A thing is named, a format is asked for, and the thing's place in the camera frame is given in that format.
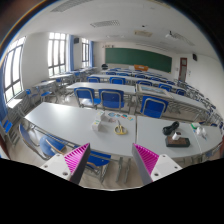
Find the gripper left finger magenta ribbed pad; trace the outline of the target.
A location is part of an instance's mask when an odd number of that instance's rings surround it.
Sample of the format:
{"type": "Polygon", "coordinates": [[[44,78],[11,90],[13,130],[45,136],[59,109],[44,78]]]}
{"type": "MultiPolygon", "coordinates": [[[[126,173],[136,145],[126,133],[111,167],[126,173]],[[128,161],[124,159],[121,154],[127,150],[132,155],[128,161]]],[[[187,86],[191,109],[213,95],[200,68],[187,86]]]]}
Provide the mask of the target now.
{"type": "Polygon", "coordinates": [[[66,154],[56,154],[41,168],[49,173],[79,184],[90,155],[90,144],[79,146],[66,154]]]}

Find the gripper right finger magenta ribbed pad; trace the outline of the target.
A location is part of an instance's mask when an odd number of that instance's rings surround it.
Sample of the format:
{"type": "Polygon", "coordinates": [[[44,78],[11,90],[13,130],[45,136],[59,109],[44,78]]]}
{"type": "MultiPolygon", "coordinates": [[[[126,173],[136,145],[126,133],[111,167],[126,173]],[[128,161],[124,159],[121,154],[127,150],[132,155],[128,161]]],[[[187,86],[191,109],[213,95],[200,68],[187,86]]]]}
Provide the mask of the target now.
{"type": "Polygon", "coordinates": [[[132,154],[144,185],[181,170],[168,155],[158,155],[138,144],[133,144],[132,154]]]}

